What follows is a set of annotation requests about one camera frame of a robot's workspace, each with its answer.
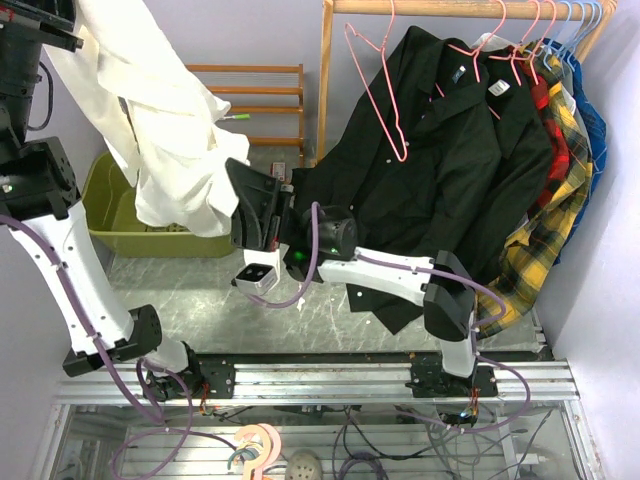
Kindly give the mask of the white shirt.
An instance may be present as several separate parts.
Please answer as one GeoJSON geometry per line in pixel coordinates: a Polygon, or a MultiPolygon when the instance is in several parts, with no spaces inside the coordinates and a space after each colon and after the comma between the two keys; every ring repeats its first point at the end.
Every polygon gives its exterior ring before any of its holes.
{"type": "Polygon", "coordinates": [[[230,103],[184,65],[142,1],[76,1],[83,45],[46,52],[136,190],[137,218],[200,237],[229,234],[238,198],[225,163],[248,161],[243,134],[218,126],[230,103]]]}

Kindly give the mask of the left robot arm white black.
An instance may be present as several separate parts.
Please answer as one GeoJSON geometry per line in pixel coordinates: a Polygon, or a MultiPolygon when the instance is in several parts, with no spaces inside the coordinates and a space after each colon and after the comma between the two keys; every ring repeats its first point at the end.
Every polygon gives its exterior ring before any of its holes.
{"type": "Polygon", "coordinates": [[[150,305],[128,310],[116,298],[90,238],[74,171],[56,137],[29,141],[29,116],[43,46],[74,53],[70,1],[1,4],[1,222],[39,269],[62,312],[71,349],[63,369],[77,377],[142,360],[182,397],[203,387],[194,351],[163,335],[150,305]]]}

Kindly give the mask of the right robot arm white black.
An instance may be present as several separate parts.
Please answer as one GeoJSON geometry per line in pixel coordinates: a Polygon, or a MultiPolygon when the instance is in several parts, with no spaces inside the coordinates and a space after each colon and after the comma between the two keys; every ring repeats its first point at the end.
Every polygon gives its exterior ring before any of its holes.
{"type": "Polygon", "coordinates": [[[475,287],[453,254],[409,257],[361,247],[345,208],[312,203],[297,214],[293,190],[280,180],[232,158],[225,170],[238,199],[231,240],[245,261],[232,283],[244,296],[284,309],[312,283],[331,283],[404,300],[421,308],[425,329],[439,341],[442,387],[459,396],[475,385],[475,287]]]}

